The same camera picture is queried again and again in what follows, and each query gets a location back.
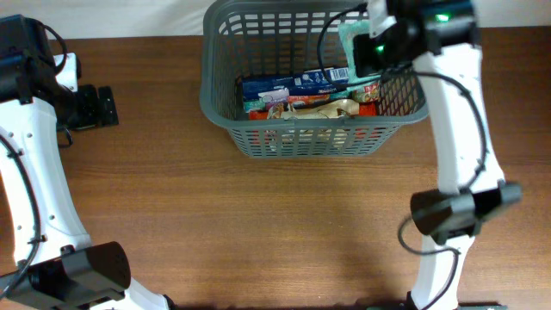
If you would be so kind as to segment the light green tissue packet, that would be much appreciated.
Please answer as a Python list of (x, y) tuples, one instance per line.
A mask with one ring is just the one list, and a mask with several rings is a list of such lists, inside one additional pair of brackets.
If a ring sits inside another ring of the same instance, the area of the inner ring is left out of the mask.
[(356, 63), (354, 60), (354, 44), (353, 39), (359, 34), (369, 33), (369, 21), (355, 21), (352, 23), (341, 23), (338, 27), (339, 38), (347, 59), (349, 80), (347, 82), (349, 88), (360, 86), (368, 82), (379, 79), (381, 74), (377, 71), (369, 73), (366, 77), (358, 77), (356, 72)]

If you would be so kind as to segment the green lid jar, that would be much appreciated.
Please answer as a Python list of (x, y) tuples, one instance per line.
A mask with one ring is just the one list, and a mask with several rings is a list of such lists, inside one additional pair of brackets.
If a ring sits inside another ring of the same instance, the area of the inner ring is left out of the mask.
[(359, 103), (374, 103), (381, 99), (381, 88), (378, 81), (361, 85), (352, 91), (352, 99)]

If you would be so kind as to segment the blue cardboard box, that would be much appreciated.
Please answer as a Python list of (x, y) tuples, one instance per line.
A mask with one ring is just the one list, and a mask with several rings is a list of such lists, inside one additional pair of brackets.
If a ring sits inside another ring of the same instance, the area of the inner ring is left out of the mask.
[(239, 86), (245, 113), (267, 111), (281, 102), (298, 109), (350, 96), (349, 90), (340, 90), (329, 83), (320, 69), (292, 76), (249, 77)]

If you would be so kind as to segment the orange spaghetti package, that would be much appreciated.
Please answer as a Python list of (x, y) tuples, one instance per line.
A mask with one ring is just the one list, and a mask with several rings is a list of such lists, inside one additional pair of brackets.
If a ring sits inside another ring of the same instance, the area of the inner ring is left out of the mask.
[[(370, 103), (370, 104), (367, 104), (367, 103), (361, 104), (360, 103), (360, 105), (361, 105), (360, 114), (357, 115), (357, 116), (351, 117), (351, 119), (354, 119), (356, 117), (377, 116), (374, 103)], [(249, 119), (251, 121), (268, 120), (267, 119), (267, 114), (268, 114), (268, 110), (265, 111), (265, 112), (251, 111), (249, 113)], [(276, 130), (267, 130), (264, 134), (263, 141), (261, 141), (261, 138), (259, 138), (258, 131), (253, 131), (252, 133), (253, 133), (253, 138), (252, 138), (252, 144), (253, 145), (260, 145), (261, 142), (266, 143), (266, 140), (268, 139), (266, 137), (272, 137), (273, 136), (274, 138), (276, 138), (276, 134), (277, 134)], [(290, 130), (286, 131), (285, 133), (282, 133), (283, 143), (291, 143), (291, 141), (294, 138), (295, 133), (299, 134), (299, 141), (300, 142), (307, 142), (308, 140), (310, 140), (313, 137), (314, 130), (313, 129), (301, 129), (301, 130), (297, 131), (297, 130), (294, 130), (294, 129), (290, 129)]]

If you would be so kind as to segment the beige snack bag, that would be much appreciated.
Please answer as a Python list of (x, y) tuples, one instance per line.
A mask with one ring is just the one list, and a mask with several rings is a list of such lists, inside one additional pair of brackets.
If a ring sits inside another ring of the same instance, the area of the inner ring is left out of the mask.
[[(267, 119), (283, 119), (288, 120), (327, 120), (327, 119), (339, 119), (344, 117), (354, 117), (360, 114), (360, 103), (351, 99), (339, 99), (334, 102), (322, 104), (315, 108), (301, 108), (297, 109), (293, 104), (282, 102), (277, 103), (268, 110)], [(319, 139), (328, 142), (331, 138), (331, 134), (345, 133), (343, 129), (332, 130), (330, 128), (321, 129)], [(269, 144), (269, 149), (275, 152), (277, 138), (266, 137), (266, 143)], [(342, 149), (344, 141), (333, 141), (332, 147)]]

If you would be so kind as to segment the grey plastic basket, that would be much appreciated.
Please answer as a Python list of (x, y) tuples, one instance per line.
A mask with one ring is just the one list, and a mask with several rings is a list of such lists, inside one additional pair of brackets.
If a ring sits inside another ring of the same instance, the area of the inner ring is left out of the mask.
[(422, 121), (428, 107), (414, 76), (381, 86), (375, 116), (326, 120), (249, 119), (238, 82), (290, 76), (318, 66), (322, 27), (355, 1), (216, 1), (203, 19), (200, 106), (251, 158), (359, 157), (400, 127)]

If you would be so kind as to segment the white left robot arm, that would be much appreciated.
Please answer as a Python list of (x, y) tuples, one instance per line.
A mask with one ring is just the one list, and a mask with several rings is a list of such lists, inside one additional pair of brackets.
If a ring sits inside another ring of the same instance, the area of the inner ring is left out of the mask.
[(137, 282), (122, 246), (92, 242), (71, 198), (60, 150), (71, 134), (118, 123), (108, 86), (80, 85), (76, 54), (53, 54), (52, 28), (1, 20), (1, 178), (16, 269), (1, 296), (34, 309), (172, 309)]

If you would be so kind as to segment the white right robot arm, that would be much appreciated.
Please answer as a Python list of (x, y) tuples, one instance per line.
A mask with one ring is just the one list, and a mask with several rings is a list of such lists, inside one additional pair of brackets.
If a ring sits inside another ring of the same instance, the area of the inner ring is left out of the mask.
[(368, 33), (354, 40), (356, 72), (416, 78), (436, 144), (437, 186), (410, 200), (421, 234), (407, 309), (456, 309), (461, 270), (482, 227), (521, 201), (498, 164), (481, 87), (482, 49), (470, 1), (364, 1)]

